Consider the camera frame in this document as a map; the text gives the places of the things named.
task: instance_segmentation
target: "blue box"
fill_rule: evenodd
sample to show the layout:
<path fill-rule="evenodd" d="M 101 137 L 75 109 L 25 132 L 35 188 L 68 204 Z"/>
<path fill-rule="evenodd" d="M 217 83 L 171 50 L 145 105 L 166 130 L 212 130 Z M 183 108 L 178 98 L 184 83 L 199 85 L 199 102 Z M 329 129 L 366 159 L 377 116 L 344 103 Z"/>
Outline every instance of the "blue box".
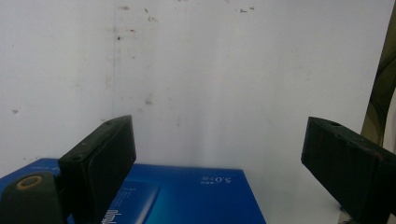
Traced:
<path fill-rule="evenodd" d="M 1 178 L 0 192 L 15 178 L 37 171 L 59 174 L 57 160 L 41 159 Z M 265 220 L 242 170 L 134 164 L 102 223 L 265 224 Z"/>

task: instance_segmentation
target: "white wall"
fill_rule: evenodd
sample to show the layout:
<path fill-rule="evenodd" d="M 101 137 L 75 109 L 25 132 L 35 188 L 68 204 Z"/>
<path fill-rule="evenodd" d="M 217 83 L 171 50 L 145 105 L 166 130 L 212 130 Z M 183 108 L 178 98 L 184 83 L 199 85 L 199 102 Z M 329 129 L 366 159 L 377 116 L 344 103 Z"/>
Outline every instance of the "white wall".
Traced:
<path fill-rule="evenodd" d="M 391 0 L 0 3 L 0 175 L 132 114 L 138 162 L 244 169 L 268 223 L 336 223 L 308 116 L 359 132 Z"/>

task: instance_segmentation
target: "dark object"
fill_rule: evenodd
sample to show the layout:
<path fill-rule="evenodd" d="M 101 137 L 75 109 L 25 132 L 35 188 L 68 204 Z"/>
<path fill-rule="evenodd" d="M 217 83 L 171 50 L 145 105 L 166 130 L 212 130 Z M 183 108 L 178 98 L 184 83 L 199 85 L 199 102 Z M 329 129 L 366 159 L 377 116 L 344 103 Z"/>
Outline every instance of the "dark object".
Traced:
<path fill-rule="evenodd" d="M 396 211 L 396 156 L 348 128 L 309 118 L 302 162 L 361 224 L 387 223 Z"/>
<path fill-rule="evenodd" d="M 132 117 L 109 120 L 59 160 L 61 172 L 30 174 L 9 184 L 0 223 L 100 223 L 136 159 Z"/>

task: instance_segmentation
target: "dirt stain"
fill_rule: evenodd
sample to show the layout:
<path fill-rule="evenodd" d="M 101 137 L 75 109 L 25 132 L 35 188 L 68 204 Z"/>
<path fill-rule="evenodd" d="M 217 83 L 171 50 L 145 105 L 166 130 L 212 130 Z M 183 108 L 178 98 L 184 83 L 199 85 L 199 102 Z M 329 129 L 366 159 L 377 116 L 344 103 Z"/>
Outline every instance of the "dirt stain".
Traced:
<path fill-rule="evenodd" d="M 148 17 L 148 21 L 158 21 L 157 19 L 155 19 L 154 17 L 152 17 L 152 16 L 149 16 Z"/>
<path fill-rule="evenodd" d="M 154 105 L 154 103 L 152 102 L 152 93 L 150 93 L 148 98 L 146 99 L 146 105 Z"/>
<path fill-rule="evenodd" d="M 180 127 L 180 126 L 181 126 L 181 116 L 179 116 L 179 117 L 177 118 L 177 124 L 176 124 L 176 126 L 177 126 L 177 127 Z"/>
<path fill-rule="evenodd" d="M 112 74 L 106 74 L 105 85 L 106 85 L 106 90 L 110 90 L 111 88 L 113 88 L 113 76 L 112 76 Z"/>

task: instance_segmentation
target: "screw hole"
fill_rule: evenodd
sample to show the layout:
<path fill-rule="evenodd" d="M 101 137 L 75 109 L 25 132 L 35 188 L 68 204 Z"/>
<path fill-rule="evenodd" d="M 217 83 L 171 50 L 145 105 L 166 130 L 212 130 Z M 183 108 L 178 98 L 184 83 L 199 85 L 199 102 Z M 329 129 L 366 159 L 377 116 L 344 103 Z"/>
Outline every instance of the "screw hole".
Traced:
<path fill-rule="evenodd" d="M 341 126 L 341 124 L 336 123 L 336 122 L 330 122 L 329 124 L 332 125 L 332 126 L 334 126 L 334 127 L 339 127 L 339 126 Z"/>
<path fill-rule="evenodd" d="M 42 180 L 43 180 L 43 176 L 41 176 L 41 175 L 31 175 L 31 176 L 25 177 L 23 180 L 18 182 L 17 189 L 18 190 L 26 190 L 26 189 L 33 188 L 34 186 L 40 184 Z"/>

